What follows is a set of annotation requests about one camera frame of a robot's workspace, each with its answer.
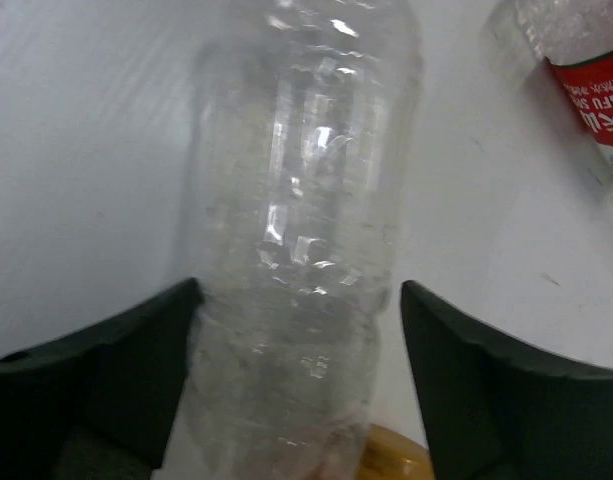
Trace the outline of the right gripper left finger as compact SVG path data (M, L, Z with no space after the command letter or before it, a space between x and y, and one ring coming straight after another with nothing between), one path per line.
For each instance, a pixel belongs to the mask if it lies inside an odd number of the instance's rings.
M0 479L148 479L163 466L201 288L185 279L0 358Z

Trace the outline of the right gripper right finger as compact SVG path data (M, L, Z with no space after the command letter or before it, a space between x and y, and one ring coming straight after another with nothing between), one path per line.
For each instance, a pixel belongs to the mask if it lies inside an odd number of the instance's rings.
M542 350L415 281L410 369L438 479L613 479L613 370Z

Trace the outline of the clear unlabelled plastic bottle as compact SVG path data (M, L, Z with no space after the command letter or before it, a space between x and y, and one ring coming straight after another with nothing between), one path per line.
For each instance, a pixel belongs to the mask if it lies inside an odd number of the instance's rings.
M420 73L406 1L221 3L179 238L200 478L353 477Z

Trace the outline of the orange juice bottle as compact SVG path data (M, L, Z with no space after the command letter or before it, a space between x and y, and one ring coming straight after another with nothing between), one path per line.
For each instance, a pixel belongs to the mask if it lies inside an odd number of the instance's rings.
M428 451L415 441L372 424L357 468L357 480L433 480Z

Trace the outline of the red cap clear bottle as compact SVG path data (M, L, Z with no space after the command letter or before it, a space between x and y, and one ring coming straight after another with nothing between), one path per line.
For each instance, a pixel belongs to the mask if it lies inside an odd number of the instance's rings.
M509 84L556 82L613 171L613 1L498 1L483 34Z

